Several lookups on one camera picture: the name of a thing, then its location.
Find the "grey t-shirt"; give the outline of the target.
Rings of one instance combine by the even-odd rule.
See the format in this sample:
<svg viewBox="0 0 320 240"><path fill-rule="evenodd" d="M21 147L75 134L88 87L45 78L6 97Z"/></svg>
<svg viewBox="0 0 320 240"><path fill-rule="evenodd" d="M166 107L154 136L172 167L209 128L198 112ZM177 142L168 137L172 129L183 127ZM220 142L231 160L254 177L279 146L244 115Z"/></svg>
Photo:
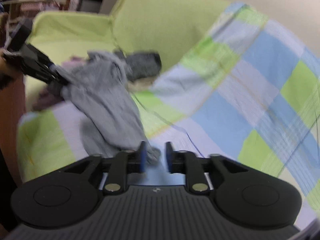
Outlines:
<svg viewBox="0 0 320 240"><path fill-rule="evenodd" d="M82 144L88 154L113 157L121 150L135 150L146 142L147 160L155 165L160 151L150 145L145 135L136 103L127 85L127 65L114 53L90 51L86 63L59 73L69 81L51 89L70 101L86 118L80 126Z"/></svg>

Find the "purple garment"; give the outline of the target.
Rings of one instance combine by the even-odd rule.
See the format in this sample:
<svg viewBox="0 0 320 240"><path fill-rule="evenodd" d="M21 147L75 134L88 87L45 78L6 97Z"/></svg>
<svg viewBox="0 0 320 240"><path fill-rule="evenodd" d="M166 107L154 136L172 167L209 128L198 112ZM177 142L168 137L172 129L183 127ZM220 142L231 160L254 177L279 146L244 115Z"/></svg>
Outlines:
<svg viewBox="0 0 320 240"><path fill-rule="evenodd" d="M85 58L73 56L68 61L61 63L61 67L65 70L71 70L72 68L84 63L86 63ZM50 85L47 85L43 90L40 91L37 100L31 107L31 110L43 111L63 101L63 97L60 96L60 89L58 88L57 91L54 91L54 89L51 89Z"/></svg>

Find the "dark grey garment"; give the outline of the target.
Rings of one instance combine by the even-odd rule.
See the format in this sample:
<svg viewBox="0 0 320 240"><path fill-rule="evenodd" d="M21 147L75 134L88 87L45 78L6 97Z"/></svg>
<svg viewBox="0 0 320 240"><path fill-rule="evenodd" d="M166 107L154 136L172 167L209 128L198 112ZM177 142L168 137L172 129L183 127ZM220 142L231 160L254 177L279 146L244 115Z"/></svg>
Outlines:
<svg viewBox="0 0 320 240"><path fill-rule="evenodd" d="M127 65L126 76L130 82L139 79L156 77L162 69L159 53L154 51L140 51L125 55L123 51L116 50L114 54Z"/></svg>

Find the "checked blue green bedsheet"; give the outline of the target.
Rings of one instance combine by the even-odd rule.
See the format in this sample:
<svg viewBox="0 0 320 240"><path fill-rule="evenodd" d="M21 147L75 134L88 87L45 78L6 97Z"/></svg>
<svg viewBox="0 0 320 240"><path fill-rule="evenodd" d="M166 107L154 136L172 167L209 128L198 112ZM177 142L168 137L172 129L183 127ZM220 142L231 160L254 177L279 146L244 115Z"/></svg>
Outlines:
<svg viewBox="0 0 320 240"><path fill-rule="evenodd" d="M319 59L274 20L232 4L151 88L131 94L151 144L218 153L292 183L299 216L319 217ZM70 103L29 112L18 128L21 180L88 156Z"/></svg>

